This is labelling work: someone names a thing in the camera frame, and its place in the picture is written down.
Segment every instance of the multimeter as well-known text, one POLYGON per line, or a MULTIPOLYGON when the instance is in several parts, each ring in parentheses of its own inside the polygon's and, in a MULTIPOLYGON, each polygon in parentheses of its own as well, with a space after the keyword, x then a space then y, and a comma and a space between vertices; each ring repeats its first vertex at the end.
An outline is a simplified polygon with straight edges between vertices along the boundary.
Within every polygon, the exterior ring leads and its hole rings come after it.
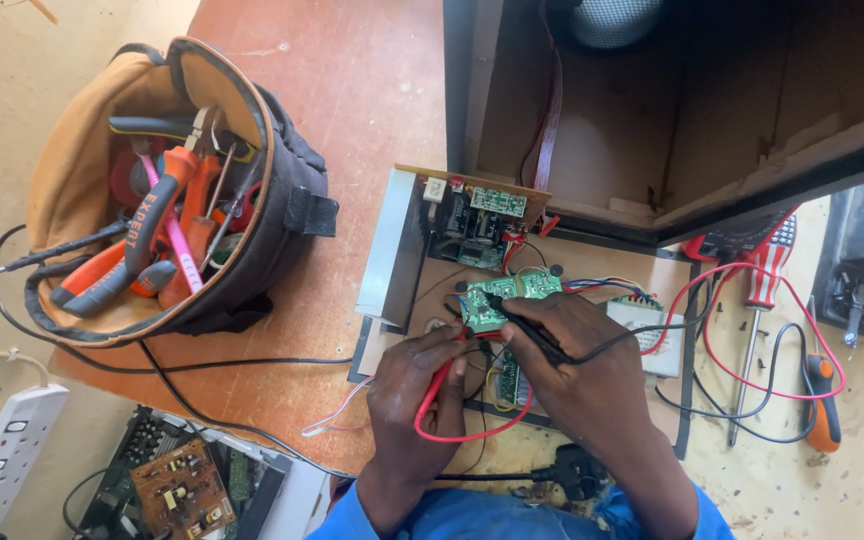
POLYGON ((781 239, 786 238, 780 229, 798 208, 796 204, 792 208, 763 215, 741 225, 696 236, 685 243, 685 254, 696 261, 718 263, 726 257, 734 257, 743 252, 754 253, 762 244, 773 240, 776 233, 780 234, 781 239))

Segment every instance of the black plug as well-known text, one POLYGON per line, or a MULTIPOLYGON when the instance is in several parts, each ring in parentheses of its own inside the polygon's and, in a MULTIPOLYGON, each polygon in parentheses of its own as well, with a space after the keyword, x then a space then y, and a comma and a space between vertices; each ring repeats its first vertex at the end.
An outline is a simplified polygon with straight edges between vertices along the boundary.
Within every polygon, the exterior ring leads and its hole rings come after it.
POLYGON ((551 467, 531 472, 532 482, 552 482, 561 486, 570 501, 587 501, 609 483, 605 466, 577 444, 555 448, 555 463, 551 467))

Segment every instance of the zipper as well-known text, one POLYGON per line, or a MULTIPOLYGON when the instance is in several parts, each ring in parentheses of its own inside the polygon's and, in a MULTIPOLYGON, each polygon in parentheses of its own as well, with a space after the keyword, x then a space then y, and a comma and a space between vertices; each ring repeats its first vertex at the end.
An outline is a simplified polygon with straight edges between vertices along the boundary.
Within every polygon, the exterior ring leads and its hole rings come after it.
MULTIPOLYGON (((265 100, 262 99, 262 96, 258 93, 258 90, 256 90, 256 86, 252 83, 252 80, 249 79, 246 76, 246 74, 243 73, 241 69, 239 69, 239 67, 237 65, 232 63, 226 57, 226 55, 216 51, 215 49, 213 49, 212 47, 210 47, 206 43, 203 43, 202 41, 199 41, 198 39, 196 39, 194 37, 183 36, 183 37, 180 37, 179 39, 183 40, 184 42, 195 43, 196 45, 198 45, 202 49, 205 49, 206 51, 208 51, 209 53, 214 55, 217 59, 222 61, 222 63, 225 64, 228 68, 231 68, 231 70, 236 75, 238 75, 243 81, 248 82, 248 88, 251 91, 252 96, 255 98, 256 103, 258 103, 260 107, 265 103, 265 100)), ((258 221, 258 216, 261 214, 261 210, 265 206, 265 196, 266 196, 266 193, 269 191, 269 182, 272 180, 272 159, 270 156, 270 150, 274 150, 275 145, 276 145, 275 135, 273 132, 272 121, 270 120, 270 117, 271 117, 271 114, 268 110, 266 110, 266 113, 262 115, 262 119, 265 121, 265 133, 266 133, 266 155, 265 155, 265 168, 262 170, 262 174, 263 174, 262 187, 259 188, 259 190, 258 190, 258 197, 255 199, 255 204, 253 205, 254 211, 252 212, 251 217, 248 218, 248 225, 246 225, 245 229, 243 229, 243 231, 242 231, 242 241, 239 242, 237 246, 235 246, 234 250, 232 250, 232 254, 228 257, 228 260, 225 262, 225 264, 222 265, 222 268, 220 268, 219 271, 214 276, 212 276, 212 278, 210 278, 210 280, 207 281, 202 286, 201 289, 198 289, 197 293, 190 295, 185 300, 182 300, 179 303, 173 305, 172 308, 170 309, 170 311, 168 313, 166 313, 163 317, 161 317, 160 319, 158 319, 154 323, 142 328, 141 330, 133 332, 133 333, 127 333, 124 335, 118 335, 118 336, 115 336, 113 338, 109 338, 105 341, 102 341, 101 343, 83 342, 83 341, 68 339, 68 338, 65 338, 65 337, 62 337, 59 335, 55 335, 54 333, 49 332, 49 331, 46 331, 45 334, 51 336, 52 338, 54 338, 57 341, 61 341, 62 343, 65 343, 67 345, 73 345, 76 347, 84 347, 86 349, 102 349, 102 348, 114 345, 114 344, 116 344, 122 340, 138 339, 144 335, 148 335, 151 332, 154 332, 156 329, 158 329, 159 327, 161 327, 165 323, 172 320, 172 318, 174 318, 175 314, 179 313, 189 303, 191 303, 193 300, 195 300, 195 299, 199 298, 200 296, 202 296, 203 294, 205 294, 212 286, 214 286, 216 283, 218 283, 219 280, 222 278, 222 276, 232 266, 231 263, 233 261, 235 261, 235 259, 239 256, 239 254, 244 249, 244 246, 248 243, 247 240, 248 240, 249 236, 252 234, 253 228, 256 227, 256 222, 258 221)))

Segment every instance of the blue shirt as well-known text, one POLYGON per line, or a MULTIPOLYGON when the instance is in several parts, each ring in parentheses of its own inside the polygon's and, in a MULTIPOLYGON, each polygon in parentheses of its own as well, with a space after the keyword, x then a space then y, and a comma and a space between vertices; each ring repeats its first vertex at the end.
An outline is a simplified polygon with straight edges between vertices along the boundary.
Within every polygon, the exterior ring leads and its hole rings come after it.
MULTIPOLYGON (((696 540, 734 539, 718 508, 698 486, 696 540)), ((325 522, 306 540, 378 539, 366 518, 355 483, 332 508, 325 522)), ((395 540, 639 540, 645 534, 629 500, 612 487, 595 505, 593 519, 550 506, 527 506, 520 498, 467 489, 425 492, 395 540)))

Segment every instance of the brown circuit board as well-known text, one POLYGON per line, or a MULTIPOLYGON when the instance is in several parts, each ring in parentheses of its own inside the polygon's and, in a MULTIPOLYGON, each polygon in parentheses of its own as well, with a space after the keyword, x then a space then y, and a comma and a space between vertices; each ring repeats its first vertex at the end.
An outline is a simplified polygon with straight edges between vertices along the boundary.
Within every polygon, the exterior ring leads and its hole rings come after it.
POLYGON ((197 540, 235 521, 233 506, 206 444, 194 440, 131 471, 149 530, 197 540))

